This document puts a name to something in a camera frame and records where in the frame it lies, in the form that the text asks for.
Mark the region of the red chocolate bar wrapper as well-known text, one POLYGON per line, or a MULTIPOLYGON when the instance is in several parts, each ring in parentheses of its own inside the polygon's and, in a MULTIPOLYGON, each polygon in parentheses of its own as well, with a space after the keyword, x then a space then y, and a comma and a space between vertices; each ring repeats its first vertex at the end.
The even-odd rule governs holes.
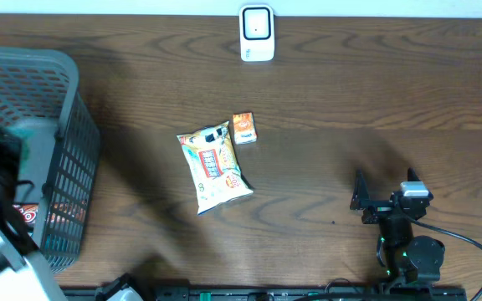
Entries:
POLYGON ((13 207, 22 214, 29 227, 34 227, 38 217, 38 204, 14 204, 13 207))

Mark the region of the small orange box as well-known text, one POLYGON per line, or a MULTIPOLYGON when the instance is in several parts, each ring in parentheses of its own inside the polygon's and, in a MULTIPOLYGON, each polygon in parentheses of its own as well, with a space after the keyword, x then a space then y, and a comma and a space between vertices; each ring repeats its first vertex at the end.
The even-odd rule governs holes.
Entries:
POLYGON ((253 143, 257 140, 254 115, 252 112, 233 115, 234 141, 237 145, 253 143))

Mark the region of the yellow snack bag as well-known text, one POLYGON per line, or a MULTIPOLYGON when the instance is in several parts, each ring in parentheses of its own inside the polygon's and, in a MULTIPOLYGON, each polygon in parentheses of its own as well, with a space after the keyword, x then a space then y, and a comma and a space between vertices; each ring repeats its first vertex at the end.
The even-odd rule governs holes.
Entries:
POLYGON ((197 193, 198 214, 254 191, 242 177, 227 121, 178 135, 197 193))

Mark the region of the teal snack packet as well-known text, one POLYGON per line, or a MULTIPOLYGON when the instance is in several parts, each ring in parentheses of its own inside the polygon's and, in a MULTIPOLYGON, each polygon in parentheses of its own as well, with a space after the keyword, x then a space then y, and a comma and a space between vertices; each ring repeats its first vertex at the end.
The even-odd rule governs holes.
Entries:
POLYGON ((0 126, 0 160, 24 163, 30 153, 33 131, 17 126, 0 126))

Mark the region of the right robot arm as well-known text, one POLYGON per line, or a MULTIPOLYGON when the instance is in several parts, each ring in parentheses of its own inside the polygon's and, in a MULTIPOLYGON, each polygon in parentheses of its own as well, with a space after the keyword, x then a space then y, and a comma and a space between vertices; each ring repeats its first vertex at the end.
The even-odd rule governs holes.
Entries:
POLYGON ((350 208, 361 211, 364 224, 377 224, 380 235, 377 260, 387 270, 387 279, 380 289, 384 293, 414 288, 427 289, 439 281, 445 246, 428 236, 415 236, 412 224, 426 215, 433 194, 408 169, 408 178, 387 200, 370 197, 363 174, 358 171, 350 208))

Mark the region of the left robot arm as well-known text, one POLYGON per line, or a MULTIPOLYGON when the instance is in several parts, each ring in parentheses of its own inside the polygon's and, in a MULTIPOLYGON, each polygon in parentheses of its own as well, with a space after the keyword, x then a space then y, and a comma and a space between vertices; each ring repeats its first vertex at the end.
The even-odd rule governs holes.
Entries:
POLYGON ((136 301, 142 292, 124 275, 98 288, 61 288, 23 216, 13 206, 22 141, 0 127, 0 300, 136 301))

